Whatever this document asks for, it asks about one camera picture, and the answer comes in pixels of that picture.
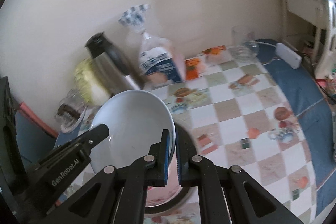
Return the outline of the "pink floral plate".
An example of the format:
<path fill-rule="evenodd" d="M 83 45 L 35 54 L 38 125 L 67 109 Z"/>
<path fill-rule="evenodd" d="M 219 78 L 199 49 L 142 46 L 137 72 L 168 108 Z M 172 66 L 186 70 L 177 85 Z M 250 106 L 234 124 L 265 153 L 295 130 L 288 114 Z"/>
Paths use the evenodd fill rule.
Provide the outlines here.
<path fill-rule="evenodd" d="M 182 190 L 178 181 L 177 163 L 171 163 L 168 170 L 167 185 L 149 187 L 147 190 L 146 207 L 156 207 L 172 200 Z"/>

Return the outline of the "large steel plate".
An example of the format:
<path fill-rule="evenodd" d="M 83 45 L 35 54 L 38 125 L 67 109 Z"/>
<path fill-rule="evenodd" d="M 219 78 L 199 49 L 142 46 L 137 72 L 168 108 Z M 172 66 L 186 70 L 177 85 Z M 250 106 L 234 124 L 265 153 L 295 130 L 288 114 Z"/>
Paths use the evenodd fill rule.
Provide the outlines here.
<path fill-rule="evenodd" d="M 177 149 L 175 149 L 174 151 L 174 155 L 171 160 L 171 163 L 172 162 L 177 163 Z M 182 188 L 182 190 L 178 193 L 176 197 L 174 197 L 172 200 L 168 201 L 167 203 L 164 203 L 163 205 L 159 205 L 156 207 L 145 207 L 145 216 L 152 217 L 155 215 L 164 215 L 165 213 L 168 213 L 169 211 L 174 210 L 175 208 L 183 204 L 185 200 L 187 200 L 187 198 L 193 193 L 193 191 L 194 191 L 193 188 L 184 187 Z"/>

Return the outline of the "pale blue shallow plate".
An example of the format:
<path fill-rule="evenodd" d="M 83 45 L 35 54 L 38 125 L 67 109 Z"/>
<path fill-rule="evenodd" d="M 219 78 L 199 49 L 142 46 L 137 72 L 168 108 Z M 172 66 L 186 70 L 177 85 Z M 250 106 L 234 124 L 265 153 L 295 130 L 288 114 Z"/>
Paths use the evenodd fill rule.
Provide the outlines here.
<path fill-rule="evenodd" d="M 102 105 L 91 128 L 104 124 L 109 136 L 92 149 L 91 166 L 98 173 L 107 165 L 122 168 L 145 156 L 152 144 L 161 141 L 162 131 L 169 130 L 169 158 L 175 150 L 173 117 L 164 102 L 144 90 L 118 93 Z"/>

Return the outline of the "checkered patterned tablecloth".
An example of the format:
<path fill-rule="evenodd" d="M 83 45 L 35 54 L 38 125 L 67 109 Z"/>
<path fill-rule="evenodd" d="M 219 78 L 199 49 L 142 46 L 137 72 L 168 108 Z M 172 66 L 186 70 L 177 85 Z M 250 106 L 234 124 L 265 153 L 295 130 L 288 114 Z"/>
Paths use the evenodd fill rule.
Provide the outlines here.
<path fill-rule="evenodd" d="M 147 89 L 187 129 L 214 164 L 241 166 L 304 223 L 319 223 L 335 200 L 334 117 L 305 68 L 293 69 L 260 42 L 257 59 L 207 69 L 198 79 Z M 63 144 L 91 127 L 99 109 L 58 137 Z M 95 172 L 89 165 L 62 195 L 70 197 Z"/>

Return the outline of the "napa cabbage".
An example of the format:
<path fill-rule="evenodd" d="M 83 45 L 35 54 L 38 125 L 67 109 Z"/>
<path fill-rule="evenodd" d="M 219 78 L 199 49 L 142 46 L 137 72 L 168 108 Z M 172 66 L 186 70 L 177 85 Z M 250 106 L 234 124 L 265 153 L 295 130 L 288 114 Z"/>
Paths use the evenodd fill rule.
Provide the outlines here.
<path fill-rule="evenodd" d="M 91 106 L 102 106 L 111 97 L 108 89 L 97 77 L 93 61 L 84 59 L 75 68 L 74 82 L 83 100 Z"/>

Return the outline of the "steel thermos jug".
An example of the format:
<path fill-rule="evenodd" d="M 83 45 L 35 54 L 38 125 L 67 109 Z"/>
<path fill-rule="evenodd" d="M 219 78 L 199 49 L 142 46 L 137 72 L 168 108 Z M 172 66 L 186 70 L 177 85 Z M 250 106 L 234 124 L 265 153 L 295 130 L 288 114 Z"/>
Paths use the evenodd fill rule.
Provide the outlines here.
<path fill-rule="evenodd" d="M 142 90 L 143 79 L 123 52 L 100 32 L 85 44 L 99 79 L 114 96 L 127 90 Z"/>

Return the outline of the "orange snack packet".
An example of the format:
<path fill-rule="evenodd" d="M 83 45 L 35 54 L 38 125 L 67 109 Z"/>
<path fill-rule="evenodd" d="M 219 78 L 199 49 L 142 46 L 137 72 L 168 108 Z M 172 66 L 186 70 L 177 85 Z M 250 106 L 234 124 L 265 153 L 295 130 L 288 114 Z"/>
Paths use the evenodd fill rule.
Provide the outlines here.
<path fill-rule="evenodd" d="M 208 48 L 202 53 L 205 57 L 205 62 L 209 67 L 230 61 L 230 57 L 227 56 L 228 52 L 226 46 Z"/>
<path fill-rule="evenodd" d="M 187 81 L 197 79 L 207 71 L 207 66 L 201 56 L 187 59 L 185 65 Z"/>

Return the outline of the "toast bread bag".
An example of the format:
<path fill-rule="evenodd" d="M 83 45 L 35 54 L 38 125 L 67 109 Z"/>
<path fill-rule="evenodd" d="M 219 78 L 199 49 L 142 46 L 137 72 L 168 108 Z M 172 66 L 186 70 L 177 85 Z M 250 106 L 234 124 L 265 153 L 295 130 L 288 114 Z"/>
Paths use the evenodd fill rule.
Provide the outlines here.
<path fill-rule="evenodd" d="M 145 12 L 148 4 L 132 6 L 118 22 L 140 34 L 138 66 L 141 74 L 154 88 L 182 83 L 186 80 L 185 58 L 169 39 L 148 33 L 145 26 Z"/>

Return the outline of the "clear glass mug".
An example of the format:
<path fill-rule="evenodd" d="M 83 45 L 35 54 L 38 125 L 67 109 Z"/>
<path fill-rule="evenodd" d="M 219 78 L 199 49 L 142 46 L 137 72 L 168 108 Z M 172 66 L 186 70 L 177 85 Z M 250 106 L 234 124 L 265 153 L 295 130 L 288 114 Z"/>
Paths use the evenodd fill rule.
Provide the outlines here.
<path fill-rule="evenodd" d="M 242 63 L 254 60 L 259 53 L 255 32 L 247 26 L 234 26 L 231 32 L 234 58 Z"/>

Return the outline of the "colourful clutter pile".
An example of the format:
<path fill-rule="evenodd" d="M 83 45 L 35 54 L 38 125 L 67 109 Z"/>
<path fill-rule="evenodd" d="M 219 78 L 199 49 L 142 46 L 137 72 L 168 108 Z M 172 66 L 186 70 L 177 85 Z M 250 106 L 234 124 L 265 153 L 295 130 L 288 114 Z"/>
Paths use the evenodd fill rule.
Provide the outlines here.
<path fill-rule="evenodd" d="M 316 79 L 319 88 L 335 104 L 335 74 L 329 74 L 323 79 Z"/>

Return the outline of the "white power adapter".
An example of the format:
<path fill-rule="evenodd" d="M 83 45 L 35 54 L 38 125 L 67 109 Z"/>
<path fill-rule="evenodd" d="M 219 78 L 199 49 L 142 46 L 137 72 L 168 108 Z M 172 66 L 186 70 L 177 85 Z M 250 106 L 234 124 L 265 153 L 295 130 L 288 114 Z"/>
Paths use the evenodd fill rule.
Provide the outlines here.
<path fill-rule="evenodd" d="M 291 50 L 283 43 L 277 43 L 275 53 L 278 57 L 283 59 L 291 68 L 298 69 L 302 62 L 302 57 Z"/>

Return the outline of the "white plastic chair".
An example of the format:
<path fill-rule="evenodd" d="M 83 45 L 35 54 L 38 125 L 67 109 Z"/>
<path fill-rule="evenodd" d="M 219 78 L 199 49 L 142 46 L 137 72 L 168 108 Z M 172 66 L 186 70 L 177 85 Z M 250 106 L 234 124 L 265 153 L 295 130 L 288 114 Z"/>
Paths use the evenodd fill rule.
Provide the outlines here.
<path fill-rule="evenodd" d="M 335 0 L 282 0 L 282 41 L 286 43 L 288 12 L 316 28 L 311 59 L 317 62 L 315 77 L 325 78 L 335 64 Z"/>

